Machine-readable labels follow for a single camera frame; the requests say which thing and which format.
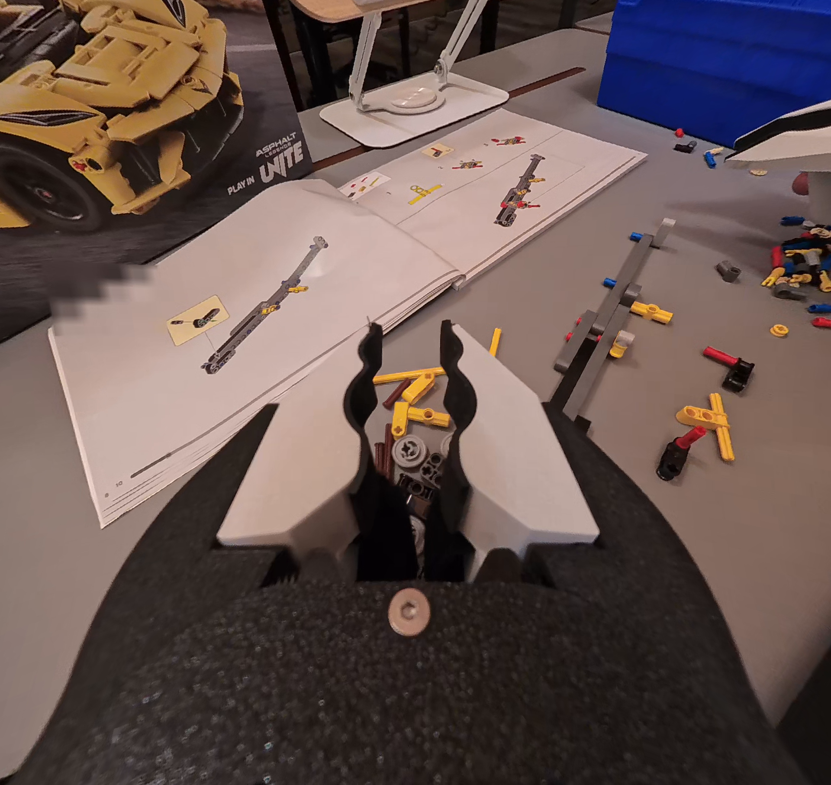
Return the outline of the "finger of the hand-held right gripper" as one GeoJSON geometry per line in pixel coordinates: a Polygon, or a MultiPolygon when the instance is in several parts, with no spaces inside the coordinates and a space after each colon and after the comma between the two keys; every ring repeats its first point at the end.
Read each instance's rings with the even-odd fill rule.
{"type": "Polygon", "coordinates": [[[783,132],[725,158],[738,169],[830,171],[830,128],[783,132]]]}
{"type": "Polygon", "coordinates": [[[734,149],[749,149],[785,132],[803,132],[830,126],[830,101],[787,113],[736,139],[734,149]]]}

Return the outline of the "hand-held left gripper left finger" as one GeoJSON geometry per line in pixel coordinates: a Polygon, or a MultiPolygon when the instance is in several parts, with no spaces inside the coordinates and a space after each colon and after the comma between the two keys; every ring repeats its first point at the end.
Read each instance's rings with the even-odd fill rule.
{"type": "Polygon", "coordinates": [[[283,546],[301,578],[341,578],[361,523],[352,497],[376,476],[365,426],[381,351],[382,328],[370,323],[280,398],[219,528],[222,546],[283,546]]]}

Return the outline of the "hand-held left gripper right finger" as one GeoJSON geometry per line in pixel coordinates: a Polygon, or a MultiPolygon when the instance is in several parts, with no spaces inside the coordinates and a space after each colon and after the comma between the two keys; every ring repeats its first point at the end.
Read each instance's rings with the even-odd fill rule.
{"type": "Polygon", "coordinates": [[[592,543],[598,535],[538,396],[460,325],[441,325],[444,406],[455,431],[441,480],[450,531],[472,545],[471,581],[495,548],[592,543]]]}

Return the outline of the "pile of colourful lego pins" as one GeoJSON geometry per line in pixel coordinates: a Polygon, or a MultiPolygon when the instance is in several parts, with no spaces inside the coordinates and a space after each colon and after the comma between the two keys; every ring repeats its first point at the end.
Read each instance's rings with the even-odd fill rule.
{"type": "Polygon", "coordinates": [[[809,313],[829,317],[830,225],[803,220],[799,235],[771,250],[771,271],[761,282],[778,300],[804,302],[820,292],[825,300],[810,304],[809,313]]]}

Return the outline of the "grey lego beam assembly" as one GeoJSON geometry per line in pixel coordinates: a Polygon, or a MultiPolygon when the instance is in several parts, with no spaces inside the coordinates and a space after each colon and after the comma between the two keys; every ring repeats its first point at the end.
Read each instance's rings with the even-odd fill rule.
{"type": "Polygon", "coordinates": [[[548,417],[562,413],[587,429],[587,421],[580,417],[579,412],[597,383],[615,339],[635,310],[635,303],[641,294],[636,278],[651,250],[661,248],[675,224],[675,220],[664,218],[655,233],[631,235],[635,246],[616,278],[605,281],[609,291],[599,311],[587,310],[582,314],[557,355],[554,369],[562,375],[562,379],[553,396],[544,404],[548,417]]]}

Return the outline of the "white lego instruction booklet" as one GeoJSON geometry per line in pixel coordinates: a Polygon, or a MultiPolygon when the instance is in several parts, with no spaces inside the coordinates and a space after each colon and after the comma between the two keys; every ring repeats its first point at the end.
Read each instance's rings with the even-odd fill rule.
{"type": "Polygon", "coordinates": [[[368,322],[388,331],[647,155],[504,109],[347,187],[267,188],[155,265],[81,276],[49,332],[101,527],[368,322]]]}

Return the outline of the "yellow car lego box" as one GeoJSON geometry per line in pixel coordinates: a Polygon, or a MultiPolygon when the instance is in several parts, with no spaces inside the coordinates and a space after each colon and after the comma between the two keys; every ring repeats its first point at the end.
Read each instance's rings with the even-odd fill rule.
{"type": "Polygon", "coordinates": [[[1,0],[1,336],[312,169],[263,0],[1,0]]]}

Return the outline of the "blue plastic bin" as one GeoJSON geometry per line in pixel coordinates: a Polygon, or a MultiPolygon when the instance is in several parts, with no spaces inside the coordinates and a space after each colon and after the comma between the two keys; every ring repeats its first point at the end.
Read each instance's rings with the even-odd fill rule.
{"type": "Polygon", "coordinates": [[[830,0],[618,0],[599,107],[732,146],[830,93],[830,0]]]}

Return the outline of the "white document stand wooden board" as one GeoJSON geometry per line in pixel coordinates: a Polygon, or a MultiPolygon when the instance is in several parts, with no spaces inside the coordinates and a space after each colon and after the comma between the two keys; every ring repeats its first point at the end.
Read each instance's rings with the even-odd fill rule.
{"type": "Polygon", "coordinates": [[[329,23],[362,17],[348,99],[331,103],[320,118],[363,146],[401,144],[504,104],[502,89],[467,80],[451,68],[489,0],[469,0],[434,68],[414,78],[365,92],[381,14],[429,0],[291,0],[309,17],[329,23]]]}

